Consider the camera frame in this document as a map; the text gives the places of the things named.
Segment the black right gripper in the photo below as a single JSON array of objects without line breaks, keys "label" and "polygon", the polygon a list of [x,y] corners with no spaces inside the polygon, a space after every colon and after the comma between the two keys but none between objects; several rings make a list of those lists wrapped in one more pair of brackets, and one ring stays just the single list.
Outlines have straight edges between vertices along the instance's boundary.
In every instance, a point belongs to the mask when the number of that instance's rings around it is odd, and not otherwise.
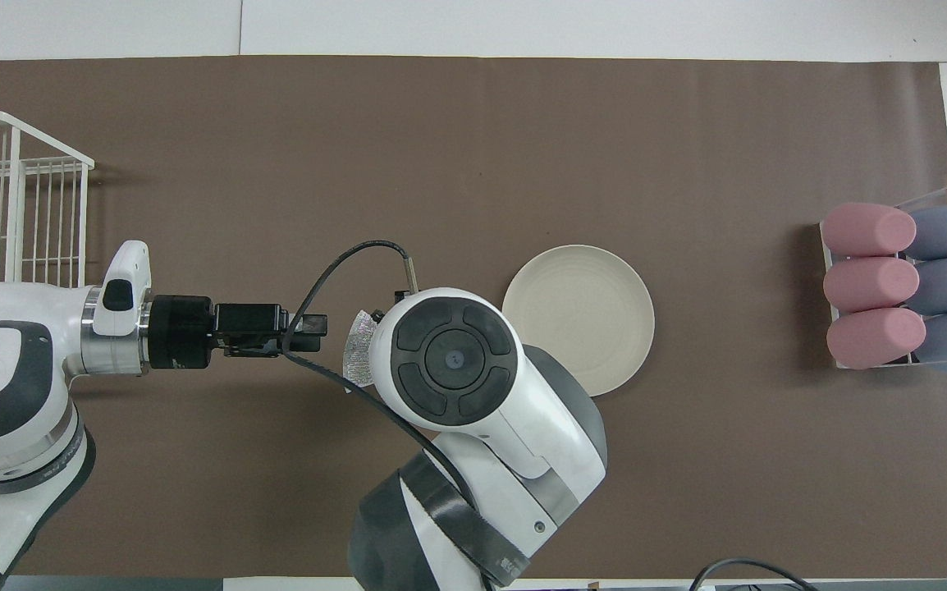
[{"label": "black right gripper", "polygon": [[[395,291],[394,302],[399,304],[412,295],[411,291]],[[328,316],[326,314],[295,314],[287,325],[286,333],[302,336],[292,337],[287,343],[287,352],[316,353],[318,352],[318,338],[325,337],[328,333]]]}]

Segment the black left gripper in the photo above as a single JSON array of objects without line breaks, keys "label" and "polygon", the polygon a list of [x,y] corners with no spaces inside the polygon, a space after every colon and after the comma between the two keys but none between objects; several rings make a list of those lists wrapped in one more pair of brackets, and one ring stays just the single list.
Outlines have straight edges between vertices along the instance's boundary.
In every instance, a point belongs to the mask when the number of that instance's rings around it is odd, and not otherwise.
[{"label": "black left gripper", "polygon": [[278,304],[215,304],[207,296],[156,295],[144,347],[155,369],[204,369],[212,352],[275,358],[289,314]]}]

